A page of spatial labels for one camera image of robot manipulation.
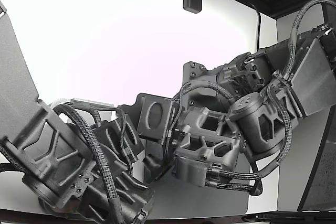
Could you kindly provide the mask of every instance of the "bolt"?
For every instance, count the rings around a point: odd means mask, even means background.
[[[257,83],[258,83],[259,85],[264,84],[264,80],[263,80],[263,79],[260,79],[260,80],[258,80]]]
[[[174,147],[176,147],[177,144],[178,144],[178,140],[174,139],[172,145],[173,145]]]

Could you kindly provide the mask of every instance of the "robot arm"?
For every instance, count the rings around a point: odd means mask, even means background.
[[[261,179],[289,151],[292,129],[336,104],[336,33],[329,25],[294,33],[295,57],[284,41],[213,70],[188,62],[172,99],[139,94],[134,105],[118,108],[80,100],[51,108],[38,100],[5,11],[0,31],[0,152],[56,216],[79,218],[70,208],[97,223],[144,223],[153,204],[149,184],[171,167],[177,179],[196,186],[260,195]],[[78,110],[96,123],[87,125]],[[101,122],[99,110],[119,117]],[[132,177],[141,140],[156,149],[146,152],[145,183]],[[256,161],[276,152],[258,170]],[[235,171],[239,154],[253,173]]]

